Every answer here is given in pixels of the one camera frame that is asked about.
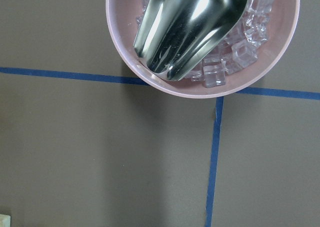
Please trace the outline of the metal ice scoop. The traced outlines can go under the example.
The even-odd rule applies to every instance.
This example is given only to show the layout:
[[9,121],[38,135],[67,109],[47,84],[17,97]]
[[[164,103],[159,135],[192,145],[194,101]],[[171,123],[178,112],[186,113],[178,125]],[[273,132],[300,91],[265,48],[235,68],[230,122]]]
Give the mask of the metal ice scoop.
[[144,65],[180,81],[231,31],[248,0],[149,0],[134,40]]

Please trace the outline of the clear ice cubes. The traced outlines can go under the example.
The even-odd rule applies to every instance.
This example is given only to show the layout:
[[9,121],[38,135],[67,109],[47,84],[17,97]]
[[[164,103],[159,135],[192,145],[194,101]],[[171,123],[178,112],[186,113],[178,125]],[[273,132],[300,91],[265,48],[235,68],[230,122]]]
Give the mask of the clear ice cubes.
[[[259,47],[269,39],[267,25],[274,1],[248,0],[236,25],[183,79],[203,82],[206,88],[223,86],[226,75],[255,63]],[[136,19],[138,30],[148,3],[142,0],[142,15]]]

